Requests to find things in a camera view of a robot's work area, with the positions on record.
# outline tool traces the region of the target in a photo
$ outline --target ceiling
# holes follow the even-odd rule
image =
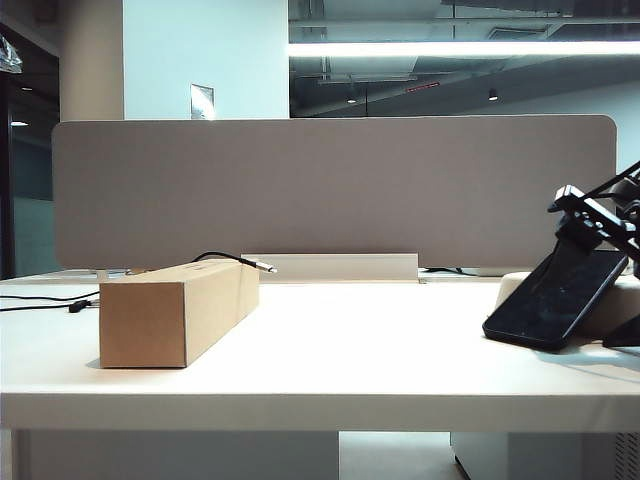
[[[571,22],[639,16],[633,0],[289,0],[289,36],[292,43],[631,40],[640,39],[637,23]],[[635,79],[635,58],[294,58],[291,116],[400,115],[425,102],[422,114],[451,114],[481,107],[498,86],[509,92],[501,101],[516,101]]]

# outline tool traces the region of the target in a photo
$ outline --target white desk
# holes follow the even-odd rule
[[[73,295],[91,284],[0,284]],[[101,370],[97,310],[0,314],[12,430],[640,430],[637,352],[483,337],[498,281],[264,285],[192,366]],[[3,305],[15,302],[3,301]]]

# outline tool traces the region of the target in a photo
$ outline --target black smartphone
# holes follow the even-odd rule
[[[549,255],[491,314],[488,338],[541,350],[559,350],[628,263],[622,252],[596,250],[558,281],[545,277]]]

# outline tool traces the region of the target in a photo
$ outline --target desk divider panel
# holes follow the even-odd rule
[[[599,115],[68,122],[53,157],[66,267],[224,250],[530,268],[553,248],[556,190],[615,173],[616,128]]]

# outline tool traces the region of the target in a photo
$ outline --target white pillar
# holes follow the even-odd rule
[[[287,0],[65,0],[62,120],[288,118]]]
[[[122,0],[61,5],[60,119],[122,120]]]

